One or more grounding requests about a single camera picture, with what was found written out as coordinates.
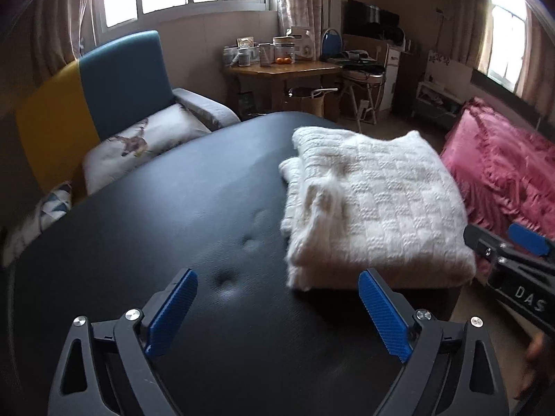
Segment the person's right hand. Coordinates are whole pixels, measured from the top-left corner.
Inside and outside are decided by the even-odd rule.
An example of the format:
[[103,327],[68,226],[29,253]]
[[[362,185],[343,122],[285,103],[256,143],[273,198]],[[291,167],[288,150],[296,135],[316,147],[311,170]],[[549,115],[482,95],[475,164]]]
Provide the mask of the person's right hand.
[[524,397],[536,379],[544,378],[549,382],[554,380],[554,342],[546,334],[538,332],[531,339],[525,360],[523,376],[514,397],[516,400]]

